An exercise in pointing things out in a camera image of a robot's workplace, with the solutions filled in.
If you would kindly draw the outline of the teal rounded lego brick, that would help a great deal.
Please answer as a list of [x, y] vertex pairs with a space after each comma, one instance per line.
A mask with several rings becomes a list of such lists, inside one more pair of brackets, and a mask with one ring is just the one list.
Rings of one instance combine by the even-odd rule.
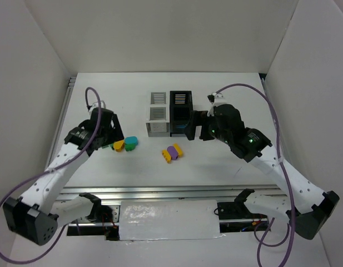
[[138, 138], [136, 136], [129, 136], [125, 138], [126, 145], [138, 145]]

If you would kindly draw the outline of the right aluminium side rail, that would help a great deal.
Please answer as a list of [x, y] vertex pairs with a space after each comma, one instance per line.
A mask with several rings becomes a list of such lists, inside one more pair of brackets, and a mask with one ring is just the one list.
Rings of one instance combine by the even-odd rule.
[[272, 114], [272, 118], [274, 119], [274, 124], [275, 124], [275, 129], [279, 131], [279, 137], [280, 137], [280, 146], [282, 146], [282, 139], [281, 139], [281, 128], [280, 128], [280, 118], [279, 118], [279, 115], [276, 111], [276, 107], [275, 107], [275, 104], [274, 102], [272, 101], [272, 97], [270, 95], [270, 92], [269, 92], [269, 88], [266, 84], [266, 80], [264, 77], [261, 77], [261, 83], [262, 83], [262, 86], [263, 86], [263, 89], [264, 89], [264, 93], [266, 95], [266, 97], [268, 98], [268, 100], [270, 101], [270, 103], [272, 104], [273, 106], [273, 109], [274, 111], [271, 113]]

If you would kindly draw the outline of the white taped panel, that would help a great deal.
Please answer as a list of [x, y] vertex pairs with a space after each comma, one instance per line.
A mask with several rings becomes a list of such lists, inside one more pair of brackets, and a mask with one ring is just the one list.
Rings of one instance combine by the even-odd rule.
[[120, 239], [130, 241], [201, 240], [221, 236], [215, 200], [124, 201]]

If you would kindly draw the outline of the left aluminium side rail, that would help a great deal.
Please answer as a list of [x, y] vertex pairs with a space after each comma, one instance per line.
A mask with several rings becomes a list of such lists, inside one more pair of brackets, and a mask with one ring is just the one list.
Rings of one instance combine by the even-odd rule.
[[54, 152], [57, 148], [58, 145], [58, 141], [59, 141], [59, 136], [61, 133], [61, 129], [63, 126], [63, 122], [64, 122], [64, 118], [68, 109], [68, 105], [69, 105], [69, 101], [71, 98], [71, 94], [74, 88], [74, 84], [76, 82], [76, 76], [70, 77], [68, 80], [68, 84], [67, 84], [67, 88], [66, 88], [66, 93], [64, 96], [64, 100], [63, 100], [63, 104], [62, 104], [62, 108], [59, 114], [59, 118], [58, 118], [58, 122], [57, 122], [57, 127], [53, 136], [53, 140], [52, 140], [52, 144], [51, 144], [51, 148], [49, 150], [49, 154], [47, 157], [47, 162], [46, 162], [46, 167], [49, 166], [49, 164], [52, 162], [53, 160], [53, 156], [54, 156]]

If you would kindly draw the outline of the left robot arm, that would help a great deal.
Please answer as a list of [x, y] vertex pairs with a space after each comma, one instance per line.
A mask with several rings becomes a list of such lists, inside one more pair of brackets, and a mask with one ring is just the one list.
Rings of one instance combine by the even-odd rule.
[[112, 221], [113, 209], [87, 192], [73, 200], [54, 203], [73, 174], [95, 151], [123, 138], [117, 115], [106, 108], [94, 108], [91, 117], [65, 137], [47, 174], [19, 198], [9, 197], [4, 202], [3, 211], [10, 231], [42, 246], [52, 239], [59, 227], [80, 218], [93, 223]]

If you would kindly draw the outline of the aluminium front rail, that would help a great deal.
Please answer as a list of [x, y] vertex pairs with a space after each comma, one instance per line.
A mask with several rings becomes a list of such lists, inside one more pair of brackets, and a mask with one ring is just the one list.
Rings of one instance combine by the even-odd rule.
[[176, 187], [66, 187], [58, 201], [73, 200], [87, 192], [99, 197], [104, 204], [117, 205], [123, 201], [175, 201], [175, 200], [234, 200], [244, 189], [253, 189], [261, 195], [284, 196], [275, 185], [235, 186], [176, 186]]

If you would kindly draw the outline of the black slotted container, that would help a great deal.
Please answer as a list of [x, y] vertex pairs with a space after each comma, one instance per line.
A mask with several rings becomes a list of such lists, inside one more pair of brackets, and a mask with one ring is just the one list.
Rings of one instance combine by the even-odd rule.
[[193, 111], [192, 91], [170, 91], [170, 136], [183, 136], [184, 130], [175, 131], [174, 125], [187, 125]]

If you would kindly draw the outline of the yellow rounded lego brick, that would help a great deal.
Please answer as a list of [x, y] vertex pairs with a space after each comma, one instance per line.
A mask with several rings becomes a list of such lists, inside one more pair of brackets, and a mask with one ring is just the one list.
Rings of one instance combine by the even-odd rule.
[[124, 148], [125, 148], [125, 141], [124, 140], [116, 141], [113, 143], [113, 149], [116, 152], [122, 152]]

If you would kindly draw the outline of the aluminium side rail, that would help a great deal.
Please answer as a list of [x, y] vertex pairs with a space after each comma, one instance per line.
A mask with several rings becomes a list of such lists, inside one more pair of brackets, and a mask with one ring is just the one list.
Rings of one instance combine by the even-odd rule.
[[272, 114], [272, 118], [274, 119], [274, 124], [275, 124], [275, 129], [279, 131], [279, 137], [280, 137], [280, 146], [282, 146], [282, 139], [281, 139], [281, 128], [280, 128], [280, 118], [279, 118], [279, 115], [276, 111], [276, 107], [275, 107], [275, 104], [274, 102], [272, 101], [272, 97], [270, 95], [270, 92], [269, 92], [269, 88], [266, 84], [266, 80], [264, 77], [261, 77], [261, 83], [262, 83], [262, 86], [263, 86], [263, 89], [264, 89], [264, 93], [266, 95], [266, 97], [268, 98], [268, 100], [270, 101], [270, 103], [272, 104], [273, 106], [273, 109], [274, 111], [271, 113]]
[[58, 118], [58, 122], [57, 122], [57, 127], [53, 136], [53, 140], [52, 140], [52, 144], [51, 144], [51, 148], [49, 150], [49, 154], [47, 157], [47, 162], [46, 162], [46, 167], [49, 166], [49, 164], [52, 162], [53, 160], [53, 156], [54, 156], [54, 152], [57, 148], [58, 145], [58, 141], [59, 141], [59, 136], [61, 133], [61, 129], [63, 126], [63, 122], [64, 122], [64, 118], [68, 109], [68, 105], [69, 105], [69, 101], [71, 98], [71, 94], [74, 88], [74, 84], [76, 82], [76, 76], [70, 77], [68, 80], [68, 84], [67, 84], [67, 88], [66, 88], [66, 93], [64, 96], [64, 100], [63, 100], [63, 104], [62, 104], [62, 108], [59, 114], [59, 118]]

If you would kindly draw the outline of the white slotted container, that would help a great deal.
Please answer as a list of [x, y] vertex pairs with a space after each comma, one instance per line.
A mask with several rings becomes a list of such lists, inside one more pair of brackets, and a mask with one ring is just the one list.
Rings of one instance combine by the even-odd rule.
[[170, 96], [168, 91], [147, 94], [146, 129], [149, 137], [170, 136]]

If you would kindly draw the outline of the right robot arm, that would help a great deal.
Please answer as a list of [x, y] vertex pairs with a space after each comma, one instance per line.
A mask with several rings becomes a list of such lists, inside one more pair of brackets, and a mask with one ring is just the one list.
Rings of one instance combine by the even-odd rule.
[[210, 111], [192, 111], [185, 128], [188, 140], [194, 140], [198, 126], [200, 140], [223, 142], [234, 155], [260, 170], [285, 194], [276, 200], [253, 189], [244, 189], [235, 199], [240, 212], [282, 219], [302, 238], [315, 237], [338, 204], [338, 194], [317, 187], [281, 159], [261, 131], [245, 127], [240, 112], [231, 104], [214, 106]]

